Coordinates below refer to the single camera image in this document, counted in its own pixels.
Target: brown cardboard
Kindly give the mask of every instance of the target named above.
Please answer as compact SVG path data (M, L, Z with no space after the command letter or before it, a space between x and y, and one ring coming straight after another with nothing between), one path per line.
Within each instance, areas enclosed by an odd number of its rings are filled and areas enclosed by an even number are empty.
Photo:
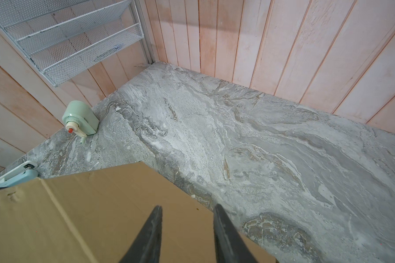
M161 263L216 262L212 212L142 162L0 190L0 262L116 263L156 205ZM259 262L275 262L242 238Z

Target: wooden wall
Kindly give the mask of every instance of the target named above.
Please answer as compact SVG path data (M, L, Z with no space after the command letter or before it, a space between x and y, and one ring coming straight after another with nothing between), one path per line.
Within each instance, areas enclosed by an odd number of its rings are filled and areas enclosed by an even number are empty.
M133 24L130 9L122 20ZM69 102L94 106L148 63L137 42L54 88L12 45L0 31L0 171L61 129Z
M159 60L395 133L395 0L143 0Z

